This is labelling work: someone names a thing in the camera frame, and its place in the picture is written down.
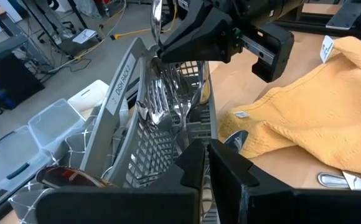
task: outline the white container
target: white container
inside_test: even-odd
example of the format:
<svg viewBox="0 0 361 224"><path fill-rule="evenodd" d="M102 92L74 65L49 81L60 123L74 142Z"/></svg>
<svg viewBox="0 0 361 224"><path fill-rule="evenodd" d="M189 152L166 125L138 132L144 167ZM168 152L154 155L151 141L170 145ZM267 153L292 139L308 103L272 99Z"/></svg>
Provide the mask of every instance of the white container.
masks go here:
<svg viewBox="0 0 361 224"><path fill-rule="evenodd" d="M72 96L67 102L76 112L87 120L94 107L99 106L105 100L109 86L101 80L96 80L86 88ZM128 122L129 116L128 101L123 100L120 108L120 126L123 127Z"/></svg>
<svg viewBox="0 0 361 224"><path fill-rule="evenodd" d="M0 139L0 189L14 190L48 161L28 126L7 134Z"/></svg>
<svg viewBox="0 0 361 224"><path fill-rule="evenodd" d="M84 120L60 99L29 120L31 133L43 150L54 153L68 136L83 131Z"/></svg>
<svg viewBox="0 0 361 224"><path fill-rule="evenodd" d="M91 85L68 99L68 103L77 111L84 120L90 116L93 108L102 104L107 94L108 85L101 80L94 81Z"/></svg>

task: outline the desk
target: desk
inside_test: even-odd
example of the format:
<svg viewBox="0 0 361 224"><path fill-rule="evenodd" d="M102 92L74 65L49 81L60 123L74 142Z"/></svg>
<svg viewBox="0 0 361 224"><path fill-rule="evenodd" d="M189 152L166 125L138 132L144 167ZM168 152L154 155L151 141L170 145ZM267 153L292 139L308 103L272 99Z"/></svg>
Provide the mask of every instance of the desk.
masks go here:
<svg viewBox="0 0 361 224"><path fill-rule="evenodd" d="M337 9L332 6L313 5L307 10L334 13ZM249 104L261 98L269 89L285 86L313 68L320 65L319 51L323 36L314 34L294 33L295 43L288 65L283 75L273 83L265 83L251 73L251 66L257 61L255 55L247 50L232 57L232 62L210 62L211 79L217 118L235 106ZM252 159L261 169L295 188L323 188L317 182L319 172L340 171L318 161L300 147L278 149ZM16 214L9 213L0 224L16 223Z"/></svg>
<svg viewBox="0 0 361 224"><path fill-rule="evenodd" d="M23 34L22 29L20 29L12 19L6 14L4 8L0 7L0 27L3 31L9 36L7 40L4 40L0 43L0 49L3 50L14 50L20 48L27 55L33 56L41 64L49 64L47 59L39 52L35 47L32 40L30 40L26 34Z"/></svg>

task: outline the white sticker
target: white sticker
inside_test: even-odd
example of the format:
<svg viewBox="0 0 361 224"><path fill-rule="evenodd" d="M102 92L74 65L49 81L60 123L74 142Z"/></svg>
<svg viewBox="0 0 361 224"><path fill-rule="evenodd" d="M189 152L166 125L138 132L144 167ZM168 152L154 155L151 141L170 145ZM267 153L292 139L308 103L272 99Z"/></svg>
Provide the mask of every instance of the white sticker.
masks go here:
<svg viewBox="0 0 361 224"><path fill-rule="evenodd" d="M239 118L246 118L249 116L249 114L244 111L234 112L234 114Z"/></svg>
<svg viewBox="0 0 361 224"><path fill-rule="evenodd" d="M118 105L122 104L120 102L121 96L123 95L124 91L126 90L126 86L128 85L129 79L132 76L132 69L135 65L135 57L130 54L128 60L125 63L123 71L120 73L120 78L115 83L113 87L113 91L111 92L110 97L107 100L106 109L114 116L116 113Z"/></svg>
<svg viewBox="0 0 361 224"><path fill-rule="evenodd" d="M334 40L332 40L331 37L326 35L323 40L322 50L320 51L320 58L322 59L323 63L325 63L329 58L329 55L333 47L334 47Z"/></svg>

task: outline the knife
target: knife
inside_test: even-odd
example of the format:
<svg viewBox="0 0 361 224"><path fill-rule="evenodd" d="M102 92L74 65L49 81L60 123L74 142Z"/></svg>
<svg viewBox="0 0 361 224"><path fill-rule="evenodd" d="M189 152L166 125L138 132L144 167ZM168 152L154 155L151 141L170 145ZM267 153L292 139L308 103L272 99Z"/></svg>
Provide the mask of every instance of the knife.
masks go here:
<svg viewBox="0 0 361 224"><path fill-rule="evenodd" d="M348 189L348 183L343 175L331 174L327 172L320 172L317 175L317 181L330 188Z"/></svg>
<svg viewBox="0 0 361 224"><path fill-rule="evenodd" d="M348 186L351 190L361 190L361 178L355 175L352 175L346 171L342 171L342 174L345 177L345 180L348 183Z"/></svg>

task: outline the yellow towel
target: yellow towel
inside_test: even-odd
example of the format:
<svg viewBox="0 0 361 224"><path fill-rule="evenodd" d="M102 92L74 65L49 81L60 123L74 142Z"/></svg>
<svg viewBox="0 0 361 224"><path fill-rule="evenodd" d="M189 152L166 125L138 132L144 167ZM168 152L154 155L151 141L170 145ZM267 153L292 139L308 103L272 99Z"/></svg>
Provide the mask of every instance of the yellow towel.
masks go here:
<svg viewBox="0 0 361 224"><path fill-rule="evenodd" d="M239 118L239 111L248 116ZM240 129L249 132L240 152L246 158L298 145L327 165L361 173L361 41L335 40L327 63L231 109L220 122L219 138Z"/></svg>

